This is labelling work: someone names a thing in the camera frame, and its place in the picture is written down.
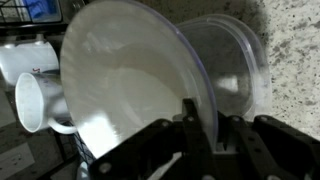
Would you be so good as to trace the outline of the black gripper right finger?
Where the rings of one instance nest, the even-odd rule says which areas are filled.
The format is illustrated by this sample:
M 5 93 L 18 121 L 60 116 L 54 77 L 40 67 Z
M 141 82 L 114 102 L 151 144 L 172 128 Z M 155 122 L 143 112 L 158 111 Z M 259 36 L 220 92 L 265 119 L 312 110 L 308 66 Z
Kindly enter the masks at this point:
M 240 147 L 241 138 L 238 128 L 241 127 L 244 120 L 240 116 L 226 116 L 218 112 L 218 142 L 224 147 Z

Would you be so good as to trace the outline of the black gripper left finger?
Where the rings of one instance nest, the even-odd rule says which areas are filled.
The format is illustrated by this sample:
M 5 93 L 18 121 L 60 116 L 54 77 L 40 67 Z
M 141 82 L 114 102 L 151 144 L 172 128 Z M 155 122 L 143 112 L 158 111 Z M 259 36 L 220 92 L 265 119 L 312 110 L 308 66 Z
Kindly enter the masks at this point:
M 184 99 L 183 105 L 183 131 L 187 143 L 193 146 L 207 146 L 207 137 L 203 131 L 198 111 L 191 99 Z

